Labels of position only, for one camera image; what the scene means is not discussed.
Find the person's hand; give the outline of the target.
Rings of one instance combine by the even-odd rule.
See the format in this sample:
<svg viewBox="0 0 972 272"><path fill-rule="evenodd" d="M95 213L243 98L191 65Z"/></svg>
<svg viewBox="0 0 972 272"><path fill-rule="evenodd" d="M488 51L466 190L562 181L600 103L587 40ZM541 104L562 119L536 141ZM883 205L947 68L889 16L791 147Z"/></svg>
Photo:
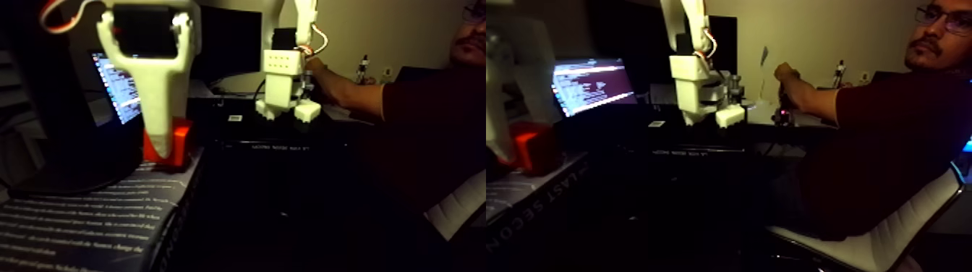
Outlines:
<svg viewBox="0 0 972 272"><path fill-rule="evenodd" d="M782 93L790 93L796 87L799 87L801 76L797 70L791 67L787 62L780 63L774 71L774 76L779 82L780 91Z"/></svg>
<svg viewBox="0 0 972 272"><path fill-rule="evenodd" d="M327 84L331 81L330 69L321 59L317 59L317 57L308 59L305 64L305 69L310 71L312 80L321 88L326 88Z"/></svg>

